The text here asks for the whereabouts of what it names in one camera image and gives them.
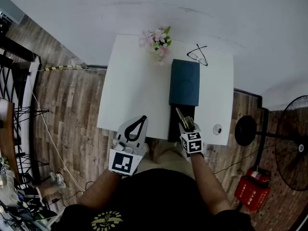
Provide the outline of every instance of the wooden floor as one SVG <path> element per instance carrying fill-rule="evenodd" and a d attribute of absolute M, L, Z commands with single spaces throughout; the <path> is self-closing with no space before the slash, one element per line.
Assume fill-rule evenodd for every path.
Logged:
<path fill-rule="evenodd" d="M 43 68 L 72 63 L 72 59 L 65 54 L 66 51 L 61 44 L 30 19 L 25 19 L 22 25 L 13 25 L 7 36 L 40 55 Z M 94 181 L 106 169 L 108 150 L 115 135 L 112 131 L 96 127 L 104 78 L 105 71 L 43 71 L 39 74 L 36 88 L 36 96 L 41 108 L 50 110 L 44 116 L 52 137 L 67 167 L 83 188 L 88 181 Z M 260 140 L 259 136 L 256 136 L 253 143 L 246 147 L 236 143 L 234 128 L 236 122 L 244 115 L 252 116 L 257 122 L 257 129 L 261 130 L 263 111 L 257 108 L 257 98 L 234 92 L 228 146 L 207 145 L 205 155 L 206 161 L 226 190 L 233 208 L 238 205 L 238 200 L 234 197 L 235 189 L 240 177 L 253 166 Z M 272 129 L 275 126 L 275 119 L 271 119 L 270 122 L 269 129 Z M 64 199 L 51 205 L 52 209 L 59 210 L 63 205 L 75 203 L 81 193 L 77 193 L 79 189 L 64 170 L 39 116 L 34 120 L 34 130 L 34 149 L 37 159 L 50 163 L 50 167 L 40 169 L 42 178 L 48 176 L 50 170 L 61 172 L 68 186 L 62 192 Z M 150 140 L 153 148 L 163 143 L 165 141 Z M 266 146 L 274 144 L 271 143 L 273 141 L 267 141 Z M 306 192 L 293 192 L 279 182 L 282 180 L 277 180 L 280 176 L 276 172 L 274 163 L 268 163 L 273 158 L 273 148 L 265 150 L 261 167 L 267 169 L 270 166 L 269 170 L 275 175 L 271 187 L 274 191 L 276 188 L 283 188 L 286 196 L 284 198 L 279 196 L 279 202 L 277 202 L 277 195 L 271 195 L 262 210 L 249 213 L 256 231 L 288 230 L 303 209 L 303 203 L 300 201 L 307 201 Z M 55 197 L 60 196 L 58 194 L 51 196 L 48 199 L 49 203 Z M 290 207 L 293 212 L 291 218 L 288 213 L 282 211 L 282 206 L 290 201 L 296 203 Z M 286 224 L 281 222 L 284 219 L 288 219 Z"/>

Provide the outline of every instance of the human arm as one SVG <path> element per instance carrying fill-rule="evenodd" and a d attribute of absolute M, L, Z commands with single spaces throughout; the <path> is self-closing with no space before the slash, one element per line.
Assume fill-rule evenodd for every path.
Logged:
<path fill-rule="evenodd" d="M 105 170 L 77 203 L 93 210 L 103 209 L 116 191 L 121 178 L 121 175 Z"/>
<path fill-rule="evenodd" d="M 225 191 L 204 158 L 198 153 L 190 154 L 190 157 L 200 195 L 208 210 L 214 215 L 231 210 Z"/>

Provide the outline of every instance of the electric fan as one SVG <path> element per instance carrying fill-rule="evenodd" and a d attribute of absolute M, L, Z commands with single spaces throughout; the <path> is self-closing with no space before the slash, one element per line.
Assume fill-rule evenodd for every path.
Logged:
<path fill-rule="evenodd" d="M 247 146 L 256 135 L 275 138 L 275 156 L 283 181 L 293 190 L 308 190 L 308 95 L 293 100 L 283 111 L 276 134 L 257 132 L 255 120 L 242 117 L 235 127 L 235 139 Z"/>

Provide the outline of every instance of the red fire extinguisher box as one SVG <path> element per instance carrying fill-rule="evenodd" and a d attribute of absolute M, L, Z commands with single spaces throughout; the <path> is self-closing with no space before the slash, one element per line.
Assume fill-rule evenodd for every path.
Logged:
<path fill-rule="evenodd" d="M 250 211 L 254 211 L 261 208 L 269 192 L 269 187 L 264 187 L 256 181 L 244 176 L 241 177 L 234 196 Z"/>

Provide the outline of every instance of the green leaves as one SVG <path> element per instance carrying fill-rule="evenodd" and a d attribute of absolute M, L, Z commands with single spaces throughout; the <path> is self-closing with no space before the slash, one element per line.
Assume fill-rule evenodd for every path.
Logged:
<path fill-rule="evenodd" d="M 164 33 L 168 34 L 170 31 L 171 26 L 168 26 L 167 29 L 164 31 Z"/>

